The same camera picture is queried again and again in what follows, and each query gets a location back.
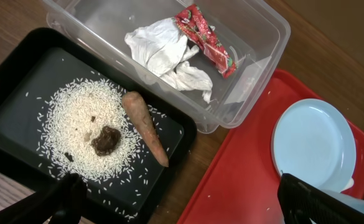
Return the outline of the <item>orange carrot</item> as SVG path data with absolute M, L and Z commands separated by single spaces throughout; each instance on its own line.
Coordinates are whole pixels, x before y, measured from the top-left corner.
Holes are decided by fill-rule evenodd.
M 136 91 L 127 92 L 121 100 L 127 116 L 141 135 L 157 162 L 169 166 L 169 159 L 154 128 L 154 123 L 143 97 Z

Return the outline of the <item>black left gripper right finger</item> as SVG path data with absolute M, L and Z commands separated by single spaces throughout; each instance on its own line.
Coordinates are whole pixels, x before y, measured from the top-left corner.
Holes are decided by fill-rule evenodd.
M 284 223 L 364 224 L 364 214 L 291 174 L 281 176 L 278 201 Z

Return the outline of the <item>red snack wrapper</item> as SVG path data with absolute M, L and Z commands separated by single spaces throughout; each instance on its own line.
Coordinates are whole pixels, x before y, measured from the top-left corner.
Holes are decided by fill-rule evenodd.
M 209 25 L 196 4 L 180 11 L 174 19 L 176 26 L 214 63 L 223 78 L 228 78 L 237 69 L 236 63 L 217 37 L 215 28 Z

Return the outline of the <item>brown food scrap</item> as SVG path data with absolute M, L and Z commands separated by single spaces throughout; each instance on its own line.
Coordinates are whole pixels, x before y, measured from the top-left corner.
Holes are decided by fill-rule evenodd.
M 120 131 L 109 126 L 104 126 L 98 137 L 91 141 L 91 146 L 97 156 L 107 156 L 116 149 L 120 139 Z

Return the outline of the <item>pile of white rice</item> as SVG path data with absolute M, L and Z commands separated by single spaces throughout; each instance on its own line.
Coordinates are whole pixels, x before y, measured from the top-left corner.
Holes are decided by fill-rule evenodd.
M 37 154 L 48 159 L 47 171 L 55 179 L 78 174 L 89 197 L 121 217 L 137 222 L 164 168 L 157 162 L 122 107 L 129 92 L 108 78 L 77 77 L 38 96 Z M 109 126 L 121 133 L 116 149 L 97 156 L 91 141 Z

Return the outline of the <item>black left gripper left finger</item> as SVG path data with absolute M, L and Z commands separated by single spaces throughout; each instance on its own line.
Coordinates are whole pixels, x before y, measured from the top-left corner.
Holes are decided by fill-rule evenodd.
M 82 178 L 66 174 L 55 185 L 1 210 L 0 223 L 79 223 L 86 195 Z

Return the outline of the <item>light blue bowl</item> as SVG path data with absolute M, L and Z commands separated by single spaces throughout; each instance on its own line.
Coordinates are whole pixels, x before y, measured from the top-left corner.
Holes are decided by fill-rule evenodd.
M 341 194 L 331 190 L 322 190 L 325 194 L 337 199 L 338 201 L 348 205 L 351 208 L 364 214 L 364 200 L 351 197 L 349 195 Z

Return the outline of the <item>white tissue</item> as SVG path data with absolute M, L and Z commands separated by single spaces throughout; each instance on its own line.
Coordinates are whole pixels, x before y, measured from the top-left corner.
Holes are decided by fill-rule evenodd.
M 173 18 L 140 27 L 124 38 L 133 60 L 178 91 L 201 91 L 203 100 L 209 103 L 213 83 L 206 72 L 190 65 L 189 59 L 200 48 L 189 47 L 188 40 Z

